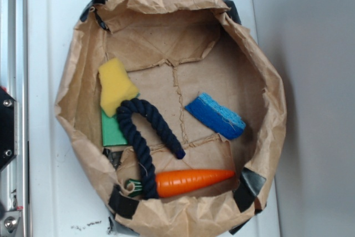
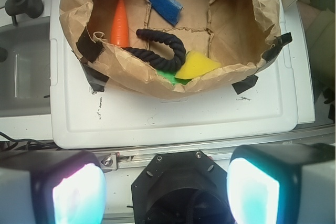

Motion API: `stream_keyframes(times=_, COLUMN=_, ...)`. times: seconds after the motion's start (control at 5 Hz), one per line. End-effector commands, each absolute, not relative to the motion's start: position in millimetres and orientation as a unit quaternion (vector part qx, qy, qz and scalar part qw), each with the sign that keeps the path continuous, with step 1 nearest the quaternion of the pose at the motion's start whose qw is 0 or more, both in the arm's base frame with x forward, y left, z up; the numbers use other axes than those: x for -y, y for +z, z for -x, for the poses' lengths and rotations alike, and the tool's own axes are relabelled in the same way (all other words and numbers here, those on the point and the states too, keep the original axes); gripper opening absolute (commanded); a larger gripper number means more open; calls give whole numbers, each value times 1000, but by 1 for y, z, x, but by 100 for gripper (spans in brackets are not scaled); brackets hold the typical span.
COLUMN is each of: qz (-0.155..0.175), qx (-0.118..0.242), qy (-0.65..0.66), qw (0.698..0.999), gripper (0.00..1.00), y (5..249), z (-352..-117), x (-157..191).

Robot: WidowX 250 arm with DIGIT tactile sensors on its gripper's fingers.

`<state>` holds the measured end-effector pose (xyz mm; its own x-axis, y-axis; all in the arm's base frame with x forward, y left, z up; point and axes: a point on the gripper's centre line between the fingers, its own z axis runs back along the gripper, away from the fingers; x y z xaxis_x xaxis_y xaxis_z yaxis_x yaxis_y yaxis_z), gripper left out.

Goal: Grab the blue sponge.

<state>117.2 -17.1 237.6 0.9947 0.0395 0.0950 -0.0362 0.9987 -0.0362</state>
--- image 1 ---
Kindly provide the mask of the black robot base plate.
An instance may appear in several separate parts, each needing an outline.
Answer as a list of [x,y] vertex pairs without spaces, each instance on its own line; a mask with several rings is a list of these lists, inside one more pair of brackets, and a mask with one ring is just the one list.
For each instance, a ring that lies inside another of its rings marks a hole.
[[1,172],[16,157],[16,100],[1,87]]

